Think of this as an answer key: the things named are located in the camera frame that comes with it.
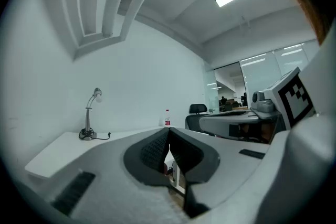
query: lamp base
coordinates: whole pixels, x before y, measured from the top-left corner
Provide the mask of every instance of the lamp base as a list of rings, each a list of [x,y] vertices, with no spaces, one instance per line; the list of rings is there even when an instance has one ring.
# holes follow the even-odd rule
[[[96,132],[93,132],[90,136],[85,136],[84,134],[79,133],[79,139],[81,140],[89,141],[89,140],[94,140],[95,138],[97,138]]]

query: black slot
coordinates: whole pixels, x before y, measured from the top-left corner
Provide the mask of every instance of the black slot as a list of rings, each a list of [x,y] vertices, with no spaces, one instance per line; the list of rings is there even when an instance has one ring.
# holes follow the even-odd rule
[[[65,215],[69,215],[96,176],[82,172],[58,195],[51,205]]]
[[[253,158],[257,158],[257,159],[262,159],[265,155],[265,153],[257,152],[257,151],[250,151],[250,150],[241,150],[239,151],[239,153],[246,155],[246,156],[253,157]]]

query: desk surface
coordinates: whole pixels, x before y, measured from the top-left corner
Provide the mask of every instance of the desk surface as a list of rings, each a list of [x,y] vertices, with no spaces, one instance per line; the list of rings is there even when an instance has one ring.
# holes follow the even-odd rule
[[[78,138],[78,133],[64,133],[51,144],[49,144],[44,150],[42,150],[35,158],[33,158],[26,166],[25,170],[31,175],[39,178],[49,178],[63,167],[74,161],[91,148],[103,144],[112,142],[117,139],[121,139],[133,134],[162,129],[164,127],[151,127],[142,130],[111,133],[108,140],[90,140],[84,141]],[[98,133],[98,138],[108,138],[107,133]],[[166,162],[171,161],[173,156],[170,151],[166,157]]]
[[[232,108],[232,110],[243,110],[243,109],[248,109],[247,106],[239,106],[237,108]]]

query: office chair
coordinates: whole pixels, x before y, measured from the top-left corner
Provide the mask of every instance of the office chair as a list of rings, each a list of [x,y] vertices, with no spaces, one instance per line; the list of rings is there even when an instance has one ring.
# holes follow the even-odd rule
[[[231,111],[232,110],[232,104],[230,102],[225,103],[225,111]]]
[[[185,122],[186,122],[186,127],[191,130],[191,131],[195,131],[195,132],[200,132],[200,133],[206,133],[204,132],[201,127],[200,127],[200,118],[204,117],[205,115],[208,114],[200,114],[203,112],[207,112],[208,108],[206,107],[206,105],[204,104],[192,104],[190,106],[189,109],[189,113],[196,113],[195,115],[189,115],[185,118]]]

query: glass partition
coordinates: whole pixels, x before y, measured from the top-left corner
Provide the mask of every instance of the glass partition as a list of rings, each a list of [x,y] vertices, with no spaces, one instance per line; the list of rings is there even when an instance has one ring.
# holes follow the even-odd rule
[[[295,67],[299,67],[300,70],[303,70],[306,67],[308,59],[302,45],[303,44],[299,44],[274,51],[281,75],[287,74]]]
[[[205,105],[208,108],[208,112],[212,114],[219,113],[218,85],[216,81],[215,71],[206,61],[204,62],[203,77]]]
[[[318,53],[320,49],[320,45],[316,39],[303,43],[302,47],[306,53],[308,61],[311,61],[311,59]]]
[[[250,107],[253,93],[262,91],[281,78],[281,71],[273,52],[257,55],[240,61],[243,71],[247,105]]]
[[[247,109],[246,89],[239,62],[215,70],[219,111]]]

